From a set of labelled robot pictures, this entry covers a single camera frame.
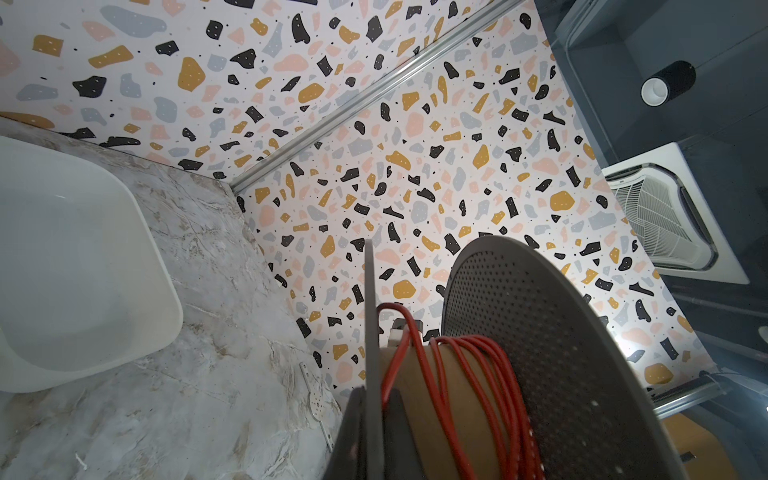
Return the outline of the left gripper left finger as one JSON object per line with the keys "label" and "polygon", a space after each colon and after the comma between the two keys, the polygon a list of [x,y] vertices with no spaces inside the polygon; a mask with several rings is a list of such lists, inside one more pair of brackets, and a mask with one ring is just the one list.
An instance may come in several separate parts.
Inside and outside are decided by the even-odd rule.
{"label": "left gripper left finger", "polygon": [[360,476],[360,445],[364,424],[364,388],[352,390],[323,480],[355,480]]}

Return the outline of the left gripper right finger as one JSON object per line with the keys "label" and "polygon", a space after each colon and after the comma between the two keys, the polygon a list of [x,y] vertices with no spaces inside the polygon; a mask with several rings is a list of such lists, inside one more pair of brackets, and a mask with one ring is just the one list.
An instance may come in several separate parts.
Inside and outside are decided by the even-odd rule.
{"label": "left gripper right finger", "polygon": [[422,462],[410,428],[402,395],[390,392],[383,411],[384,478],[386,480],[426,480]]}

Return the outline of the black cable spool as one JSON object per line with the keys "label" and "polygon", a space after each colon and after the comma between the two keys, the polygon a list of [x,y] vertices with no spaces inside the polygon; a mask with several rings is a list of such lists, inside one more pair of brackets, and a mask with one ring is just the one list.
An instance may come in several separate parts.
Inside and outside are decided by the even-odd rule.
{"label": "black cable spool", "polygon": [[367,378],[357,479],[384,478],[383,411],[402,395],[427,479],[681,479],[685,472],[605,326],[529,246],[470,242],[437,334],[378,302],[365,264]]}

